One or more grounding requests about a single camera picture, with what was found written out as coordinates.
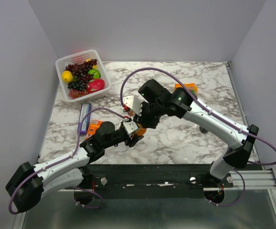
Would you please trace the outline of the orange juice bottle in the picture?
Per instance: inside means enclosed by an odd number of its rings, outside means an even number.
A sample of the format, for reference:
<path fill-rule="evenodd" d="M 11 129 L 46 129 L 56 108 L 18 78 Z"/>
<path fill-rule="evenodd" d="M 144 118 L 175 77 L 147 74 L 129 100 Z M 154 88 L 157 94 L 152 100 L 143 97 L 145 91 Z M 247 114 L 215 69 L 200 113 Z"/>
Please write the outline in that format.
<path fill-rule="evenodd" d="M 139 127 L 139 130 L 136 131 L 136 132 L 133 134 L 133 136 L 141 137 L 141 136 L 143 136 L 143 135 L 146 133 L 147 129 L 146 129 L 146 128 L 143 128 L 143 126 L 142 126 L 141 124 L 138 124 L 138 127 Z"/>

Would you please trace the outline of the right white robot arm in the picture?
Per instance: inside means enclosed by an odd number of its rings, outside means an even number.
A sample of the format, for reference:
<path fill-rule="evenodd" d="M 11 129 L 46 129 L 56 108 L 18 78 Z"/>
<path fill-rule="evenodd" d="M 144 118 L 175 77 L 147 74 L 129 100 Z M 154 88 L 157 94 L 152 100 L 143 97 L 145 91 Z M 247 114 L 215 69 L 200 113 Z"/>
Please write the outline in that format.
<path fill-rule="evenodd" d="M 156 80 L 148 80 L 138 92 L 145 101 L 135 119 L 144 128 L 156 128 L 164 115 L 176 116 L 199 125 L 228 145 L 227 151 L 211 164 L 205 174 L 207 185 L 215 187 L 234 168 L 245 168 L 259 131 L 257 126 L 234 123 L 183 87 L 170 93 Z"/>

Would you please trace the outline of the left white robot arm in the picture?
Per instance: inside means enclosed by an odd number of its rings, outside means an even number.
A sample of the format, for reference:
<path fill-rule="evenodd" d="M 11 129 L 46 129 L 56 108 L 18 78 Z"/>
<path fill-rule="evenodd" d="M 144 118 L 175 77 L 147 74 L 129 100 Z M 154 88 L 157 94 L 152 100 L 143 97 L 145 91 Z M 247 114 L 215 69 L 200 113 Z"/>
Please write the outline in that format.
<path fill-rule="evenodd" d="M 5 189 L 10 196 L 9 212 L 13 215 L 26 212 L 41 200 L 45 187 L 60 176 L 97 161 L 105 149 L 120 143 L 131 144 L 132 136 L 139 130 L 133 121 L 122 122 L 115 129 L 112 122 L 103 122 L 88 139 L 74 151 L 46 163 L 21 164 L 10 178 Z"/>

